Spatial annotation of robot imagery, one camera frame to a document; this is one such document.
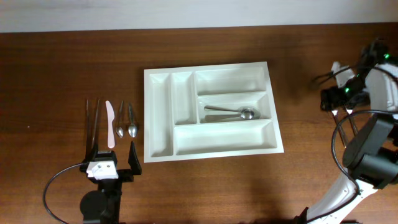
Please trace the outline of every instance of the brown table surface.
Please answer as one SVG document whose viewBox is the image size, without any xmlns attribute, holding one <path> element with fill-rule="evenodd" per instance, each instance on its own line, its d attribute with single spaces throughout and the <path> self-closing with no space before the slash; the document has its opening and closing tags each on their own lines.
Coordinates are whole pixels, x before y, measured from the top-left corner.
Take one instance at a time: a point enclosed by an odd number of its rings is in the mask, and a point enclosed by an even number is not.
<svg viewBox="0 0 398 224">
<path fill-rule="evenodd" d="M 330 154 L 335 125 L 308 80 L 335 60 L 354 64 L 376 37 L 398 54 L 396 23 L 0 34 L 0 222 L 56 223 L 42 191 L 56 172 L 83 159 L 85 99 L 96 97 L 114 109 L 131 102 L 141 124 L 135 143 L 142 175 L 123 185 L 121 222 L 293 218 L 339 175 Z M 285 153 L 143 163 L 144 69 L 263 61 Z M 107 149 L 104 105 L 101 112 L 99 147 Z M 130 141 L 117 139 L 119 168 L 128 167 Z M 81 223 L 80 200 L 95 189 L 84 174 L 68 171 L 50 186 L 49 207 Z M 350 218 L 396 223 L 398 186 L 370 196 Z"/>
</svg>

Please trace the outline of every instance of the white wall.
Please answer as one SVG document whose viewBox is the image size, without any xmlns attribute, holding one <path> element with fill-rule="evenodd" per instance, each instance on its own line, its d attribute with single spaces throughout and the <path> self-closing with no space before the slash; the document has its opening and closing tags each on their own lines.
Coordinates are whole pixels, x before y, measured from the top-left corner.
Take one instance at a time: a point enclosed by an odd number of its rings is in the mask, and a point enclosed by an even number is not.
<svg viewBox="0 0 398 224">
<path fill-rule="evenodd" d="M 0 1 L 0 32 L 397 21 L 397 0 Z"/>
</svg>

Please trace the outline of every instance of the white tray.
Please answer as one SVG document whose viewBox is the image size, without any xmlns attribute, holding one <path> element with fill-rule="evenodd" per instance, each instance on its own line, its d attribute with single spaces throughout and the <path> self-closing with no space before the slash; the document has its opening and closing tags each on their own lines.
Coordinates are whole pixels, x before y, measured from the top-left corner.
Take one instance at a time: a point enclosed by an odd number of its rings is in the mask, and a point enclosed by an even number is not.
<svg viewBox="0 0 398 224">
<path fill-rule="evenodd" d="M 144 71 L 144 162 L 284 152 L 266 62 Z M 206 123 L 205 105 L 253 106 L 260 119 Z"/>
</svg>

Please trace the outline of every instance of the utensil organizer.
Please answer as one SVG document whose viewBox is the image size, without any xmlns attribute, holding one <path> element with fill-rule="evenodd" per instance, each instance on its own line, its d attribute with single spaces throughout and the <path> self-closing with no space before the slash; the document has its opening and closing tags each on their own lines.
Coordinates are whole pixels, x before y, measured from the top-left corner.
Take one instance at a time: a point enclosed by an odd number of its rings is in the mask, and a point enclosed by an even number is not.
<svg viewBox="0 0 398 224">
<path fill-rule="evenodd" d="M 144 71 L 144 162 L 284 152 L 266 62 Z M 256 120 L 207 123 L 204 106 L 252 106 Z"/>
</svg>

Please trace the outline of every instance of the white knife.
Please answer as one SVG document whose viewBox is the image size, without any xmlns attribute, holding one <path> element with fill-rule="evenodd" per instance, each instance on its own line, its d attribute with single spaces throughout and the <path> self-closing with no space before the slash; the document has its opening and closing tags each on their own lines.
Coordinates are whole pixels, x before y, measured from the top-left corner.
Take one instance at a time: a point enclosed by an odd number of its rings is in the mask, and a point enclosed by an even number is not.
<svg viewBox="0 0 398 224">
<path fill-rule="evenodd" d="M 105 101 L 106 113 L 108 114 L 108 147 L 112 149 L 114 147 L 114 136 L 113 136 L 113 125 L 112 121 L 114 119 L 114 111 L 111 103 L 107 100 Z"/>
</svg>

